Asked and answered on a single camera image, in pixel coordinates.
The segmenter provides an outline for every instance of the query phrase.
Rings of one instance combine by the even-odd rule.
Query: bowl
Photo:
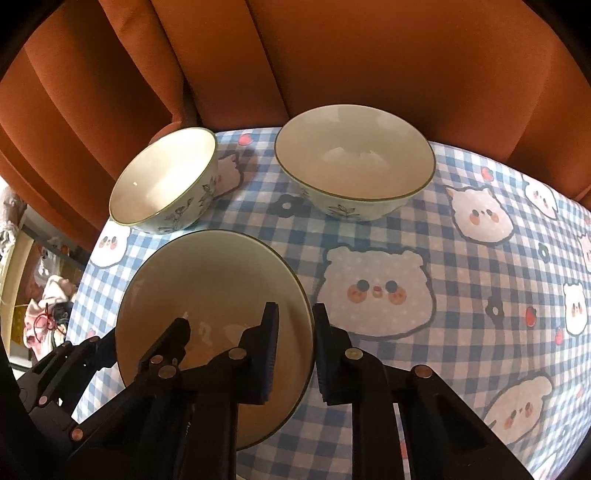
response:
[[[212,131],[194,127],[144,148],[115,183],[109,199],[111,218],[151,234],[191,225],[215,193],[216,146]]]
[[[362,105],[301,113],[275,141],[277,161],[328,215],[375,220],[404,205],[435,174],[435,155],[408,122]]]
[[[176,317],[191,338],[181,369],[205,365],[279,305],[273,385],[265,405],[240,405],[237,448],[264,440],[299,404],[313,367],[313,319],[296,275],[271,248],[242,233],[203,230],[157,250],[127,288],[115,329],[119,372],[129,385],[138,361]]]

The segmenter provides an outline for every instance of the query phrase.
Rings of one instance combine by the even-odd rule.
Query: floral pattern bowl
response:
[[[213,132],[191,127],[144,148],[115,183],[109,199],[111,218],[151,234],[187,228],[212,202],[216,147]]]
[[[435,174],[427,139],[403,119],[362,105],[327,105],[291,119],[275,156],[304,197],[328,215],[376,220]]]

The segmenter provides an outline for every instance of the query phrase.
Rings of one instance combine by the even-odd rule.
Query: red string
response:
[[[35,320],[33,321],[33,332],[35,332],[35,338],[36,338],[37,342],[39,342],[39,343],[41,343],[41,341],[39,340],[39,337],[37,336],[37,322],[43,317],[47,318],[47,321],[46,321],[47,330],[51,331],[51,330],[55,330],[57,328],[56,321],[51,316],[51,313],[49,313],[49,305],[45,305],[45,311],[41,312],[39,315],[37,315],[35,317]]]

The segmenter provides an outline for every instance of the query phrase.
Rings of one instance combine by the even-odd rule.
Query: black flower print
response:
[[[306,210],[306,206],[302,197],[294,197],[293,195],[284,193],[276,202],[269,205],[267,212],[271,215],[289,218],[305,213],[303,210]]]
[[[502,328],[503,320],[505,320],[505,312],[503,310],[503,301],[498,295],[488,297],[488,304],[485,308],[486,314],[491,318],[495,327]]]
[[[548,247],[545,246],[542,242],[538,244],[538,255],[542,259],[542,262],[550,262],[550,251],[548,250]]]

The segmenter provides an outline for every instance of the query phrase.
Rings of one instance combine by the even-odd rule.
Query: bowl rim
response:
[[[247,233],[243,233],[243,232],[237,232],[235,230],[230,230],[230,229],[226,229],[226,228],[210,228],[210,229],[203,229],[203,230],[196,230],[193,232],[188,232],[184,235],[180,235],[177,238],[172,239],[170,242],[164,244],[163,246],[161,246],[159,249],[157,249],[152,255],[150,255],[145,261],[144,263],[142,263],[139,266],[139,269],[137,270],[137,272],[135,272],[134,276],[131,277],[131,279],[129,280],[129,283],[127,284],[127,286],[125,287],[125,292],[123,293],[123,297],[121,298],[121,303],[119,304],[119,310],[117,311],[117,318],[116,318],[116,323],[115,323],[115,353],[117,353],[117,345],[120,345],[120,342],[117,342],[117,333],[118,333],[118,329],[117,329],[117,325],[119,324],[119,318],[121,316],[121,307],[123,306],[123,302],[125,300],[125,297],[127,296],[128,292],[131,291],[130,286],[134,280],[134,278],[136,277],[136,275],[141,271],[141,269],[144,267],[144,265],[146,265],[150,259],[156,255],[156,253],[159,250],[162,250],[163,248],[165,248],[167,245],[170,245],[172,243],[174,243],[176,240],[179,240],[181,238],[184,238],[186,236],[189,235],[195,235],[197,233],[203,233],[203,232],[226,232],[226,233],[232,233],[234,235],[237,236],[242,236],[242,237],[246,237],[246,239],[249,240],[254,240],[255,243],[262,245],[265,249],[269,250],[273,255],[275,255],[280,261],[281,263],[283,263],[283,265],[287,268],[287,270],[289,271],[289,273],[291,274],[291,276],[295,279],[295,282],[299,288],[300,294],[304,300],[304,303],[306,304],[306,310],[308,313],[308,317],[310,319],[310,327],[311,327],[311,339],[312,339],[312,352],[311,352],[311,360],[310,360],[310,366],[308,368],[308,377],[307,379],[304,381],[304,387],[302,388],[302,391],[300,393],[300,396],[298,397],[297,401],[295,402],[293,408],[290,410],[290,412],[285,416],[285,418],[277,425],[276,428],[272,429],[268,434],[266,434],[265,436],[262,436],[259,440],[257,440],[256,442],[253,443],[249,443],[248,445],[245,446],[241,446],[240,448],[236,448],[236,450],[244,450],[247,448],[250,448],[252,446],[258,445],[261,442],[264,442],[265,440],[267,440],[269,437],[271,437],[272,435],[275,435],[276,432],[279,431],[280,428],[283,427],[283,425],[285,425],[287,423],[287,421],[292,418],[292,416],[294,415],[294,413],[296,412],[296,410],[298,409],[298,407],[300,406],[306,392],[308,391],[308,387],[310,386],[310,381],[312,379],[312,374],[314,372],[314,365],[315,365],[315,359],[316,359],[316,335],[314,332],[314,326],[315,326],[315,322],[314,322],[314,314],[312,313],[312,306],[310,304],[310,299],[308,297],[308,295],[306,294],[306,291],[303,287],[303,285],[301,284],[300,279],[298,278],[296,272],[290,267],[289,263],[287,263],[287,261],[270,245],[267,245],[265,242],[263,242],[262,240],[259,240],[258,238],[252,236],[252,235],[248,235]],[[119,361],[116,362],[117,365],[117,370],[119,372],[119,377],[121,378],[121,381],[123,382],[123,385],[125,387],[129,387],[129,385],[131,385],[135,379],[134,378],[131,380],[131,382],[128,384],[125,383],[125,380],[123,379],[123,375],[121,374],[121,369],[119,367]]]
[[[395,117],[395,118],[403,121],[405,124],[407,124],[413,130],[417,131],[418,134],[421,135],[421,137],[423,138],[423,140],[425,141],[425,143],[429,146],[429,150],[431,150],[431,156],[433,158],[433,168],[431,169],[431,174],[429,175],[428,180],[425,181],[419,188],[416,188],[413,191],[408,192],[408,193],[404,193],[402,195],[397,195],[397,196],[394,196],[394,197],[382,197],[382,198],[376,198],[376,199],[368,199],[368,198],[361,198],[361,197],[349,197],[349,196],[346,196],[346,195],[339,195],[337,193],[327,192],[325,190],[322,190],[322,189],[320,189],[318,187],[314,187],[313,185],[310,185],[309,183],[306,183],[303,180],[297,178],[281,162],[281,160],[279,158],[279,155],[277,155],[277,142],[279,141],[280,135],[283,132],[284,128],[287,127],[293,120],[295,120],[299,116],[304,115],[306,113],[313,112],[314,110],[320,110],[320,109],[323,109],[323,108],[326,108],[326,107],[330,107],[330,106],[354,106],[354,107],[361,107],[361,108],[369,108],[371,110],[376,110],[378,112],[387,113],[388,115],[391,115],[391,116],[393,116],[393,117]],[[429,183],[431,182],[431,180],[435,176],[435,172],[437,170],[437,159],[435,157],[435,152],[433,151],[433,147],[429,143],[429,140],[427,140],[427,138],[425,137],[425,135],[423,135],[423,133],[418,128],[416,128],[413,124],[407,122],[404,118],[399,117],[398,115],[394,115],[393,113],[387,112],[385,110],[381,110],[379,108],[374,108],[372,106],[367,106],[367,105],[358,105],[356,103],[334,103],[334,104],[331,104],[331,105],[322,105],[322,106],[317,106],[315,108],[311,108],[309,110],[306,110],[305,112],[299,113],[294,118],[291,118],[285,125],[283,125],[283,127],[280,128],[279,133],[277,134],[277,137],[275,137],[275,142],[273,144],[273,152],[275,154],[275,158],[277,159],[277,163],[281,166],[281,168],[286,173],[286,175],[289,178],[295,180],[297,183],[300,183],[302,185],[305,185],[306,187],[308,187],[308,188],[310,188],[310,189],[312,189],[312,190],[314,190],[316,192],[320,192],[320,193],[323,193],[325,195],[328,195],[329,197],[343,199],[343,200],[352,200],[354,202],[367,202],[367,203],[389,202],[389,201],[392,201],[392,200],[400,200],[400,199],[405,199],[405,198],[411,197],[411,196],[417,194],[418,192],[420,192],[427,185],[429,185]]]
[[[212,156],[210,157],[209,161],[205,165],[205,168],[203,169],[203,171],[199,174],[199,176],[197,176],[197,179],[195,179],[195,181],[191,185],[189,185],[189,187],[187,187],[187,189],[184,192],[180,193],[172,202],[170,202],[167,206],[162,207],[158,212],[155,212],[152,215],[147,216],[146,218],[143,218],[141,220],[136,220],[136,221],[133,221],[133,222],[121,222],[121,221],[117,220],[117,218],[113,214],[113,210],[111,208],[111,200],[113,198],[113,193],[115,192],[115,189],[117,188],[117,184],[119,183],[121,177],[123,177],[123,175],[125,174],[125,172],[127,171],[127,169],[130,168],[131,164],[135,161],[135,159],[138,158],[147,149],[151,148],[153,145],[157,144],[158,142],[160,142],[161,140],[165,139],[166,137],[169,137],[170,135],[174,135],[175,133],[178,133],[178,132],[181,132],[181,131],[184,131],[184,130],[205,130],[206,132],[210,133],[211,136],[213,137],[213,153],[212,153]],[[181,198],[183,195],[185,195],[185,193],[187,193],[190,189],[192,189],[195,186],[195,184],[199,183],[199,181],[205,175],[205,171],[207,170],[208,166],[210,166],[212,164],[212,161],[216,158],[216,154],[217,154],[217,137],[216,137],[216,134],[214,132],[212,132],[209,128],[205,128],[205,127],[179,128],[178,130],[175,130],[174,132],[170,132],[169,134],[166,134],[165,136],[160,137],[158,140],[156,140],[155,142],[151,143],[150,145],[147,145],[145,148],[142,149],[142,151],[140,151],[127,164],[127,166],[123,169],[123,171],[121,172],[121,174],[117,178],[117,180],[115,182],[115,185],[113,185],[113,190],[111,190],[111,195],[109,196],[109,216],[111,217],[111,220],[113,220],[115,223],[118,223],[119,225],[123,225],[123,226],[135,226],[135,225],[139,225],[141,223],[144,223],[147,220],[150,220],[150,219],[158,216],[160,213],[162,213],[163,211],[167,210],[171,205],[173,205],[174,202],[176,202],[179,198]]]

